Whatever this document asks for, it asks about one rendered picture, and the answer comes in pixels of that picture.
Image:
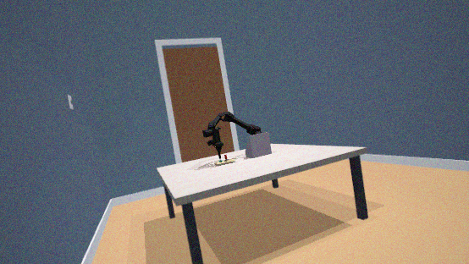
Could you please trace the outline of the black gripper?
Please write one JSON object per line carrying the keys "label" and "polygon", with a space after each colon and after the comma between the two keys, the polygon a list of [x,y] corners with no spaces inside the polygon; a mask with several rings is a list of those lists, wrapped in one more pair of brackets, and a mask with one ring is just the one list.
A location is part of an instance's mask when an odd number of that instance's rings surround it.
{"label": "black gripper", "polygon": [[220,152],[221,152],[221,149],[222,149],[222,146],[223,146],[223,142],[221,142],[221,140],[220,140],[220,135],[215,135],[212,138],[214,138],[215,142],[216,142],[215,145],[214,144],[212,144],[212,145],[217,149],[217,152],[220,155]]}

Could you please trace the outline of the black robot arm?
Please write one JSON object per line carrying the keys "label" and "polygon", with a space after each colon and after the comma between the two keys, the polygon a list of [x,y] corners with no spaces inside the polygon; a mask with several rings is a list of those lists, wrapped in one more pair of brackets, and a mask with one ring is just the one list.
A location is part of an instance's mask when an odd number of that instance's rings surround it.
{"label": "black robot arm", "polygon": [[[225,115],[225,116],[224,116]],[[224,116],[224,118],[222,118],[222,116]],[[237,119],[234,114],[232,114],[231,112],[223,112],[223,113],[219,113],[218,116],[209,123],[208,125],[208,128],[207,129],[204,129],[202,131],[203,133],[203,136],[206,138],[206,137],[210,137],[210,136],[215,136],[215,135],[219,135],[219,127],[215,128],[216,125],[218,124],[218,122],[222,120],[222,121],[228,121],[228,122],[233,122],[235,124],[238,124],[240,127],[246,129],[247,133],[249,133],[250,135],[256,135],[256,134],[261,134],[261,128],[254,125],[254,124],[247,124],[239,119]],[[212,144],[216,144],[215,142],[215,139],[213,138],[213,140],[209,140],[208,142],[208,146],[212,145]]]}

